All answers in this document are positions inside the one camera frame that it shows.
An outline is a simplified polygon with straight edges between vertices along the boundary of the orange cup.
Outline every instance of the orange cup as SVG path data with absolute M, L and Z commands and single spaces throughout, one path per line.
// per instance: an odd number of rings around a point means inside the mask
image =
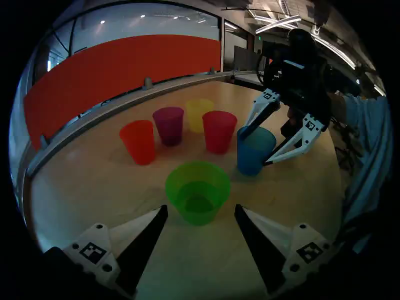
M 156 158 L 151 121 L 138 120 L 129 123 L 119 131 L 119 137 L 138 165 L 148 165 Z

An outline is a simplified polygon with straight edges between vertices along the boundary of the person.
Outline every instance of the person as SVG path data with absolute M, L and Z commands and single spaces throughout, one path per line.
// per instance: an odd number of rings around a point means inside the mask
M 380 188 L 391 175 L 394 152 L 394 133 L 388 99 L 385 96 L 362 99 L 352 94 L 326 93 L 330 98 L 331 114 L 339 122 L 358 131 L 358 141 L 363 148 L 359 158 L 362 167 L 345 192 L 342 226 L 362 214 L 377 209 Z M 293 109 L 287 116 L 292 125 L 298 122 Z M 359 253 L 369 236 L 355 243 Z

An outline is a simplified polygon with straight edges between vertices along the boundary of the light blue shirt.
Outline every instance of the light blue shirt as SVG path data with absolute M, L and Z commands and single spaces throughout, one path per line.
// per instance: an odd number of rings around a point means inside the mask
M 347 124 L 358 130 L 364 148 L 360 158 L 362 168 L 347 188 L 344 224 L 360 214 L 375 210 L 379 202 L 379 189 L 390 175 L 394 149 L 394 135 L 388 99 L 380 96 L 362 100 L 351 94 L 346 101 Z M 356 244 L 359 252 L 368 238 Z

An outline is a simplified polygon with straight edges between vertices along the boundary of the table surface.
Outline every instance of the table surface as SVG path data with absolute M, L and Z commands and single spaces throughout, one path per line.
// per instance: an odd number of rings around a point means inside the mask
M 235 204 L 292 227 L 306 222 L 333 239 L 341 219 L 341 178 L 334 145 L 323 132 L 305 155 L 263 168 L 257 177 L 236 170 L 236 137 L 225 155 L 208 153 L 204 136 L 189 132 L 183 142 L 161 145 L 156 159 L 136 165 L 119 138 L 134 120 L 152 120 L 155 110 L 209 99 L 216 110 L 237 116 L 238 130 L 259 91 L 224 82 L 176 90 L 125 110 L 89 129 L 62 148 L 32 179 L 30 217 L 43 250 L 69 245 L 96 222 L 109 228 L 162 204 L 169 217 L 137 286 L 136 299 L 263 299 L 265 286 L 234 217 Z M 287 106 L 262 126 L 280 143 Z M 186 223 L 169 204 L 164 186 L 177 166 L 202 160 L 220 166 L 231 181 L 230 197 L 205 226 Z

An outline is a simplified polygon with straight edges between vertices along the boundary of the person's arm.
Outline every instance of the person's arm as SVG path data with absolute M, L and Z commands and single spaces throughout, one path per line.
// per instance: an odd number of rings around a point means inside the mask
M 330 109 L 332 112 L 332 116 L 335 117 L 336 120 L 343 124 L 347 124 L 347 116 L 346 116 L 346 101 L 340 96 L 331 92 L 326 93 L 330 98 Z

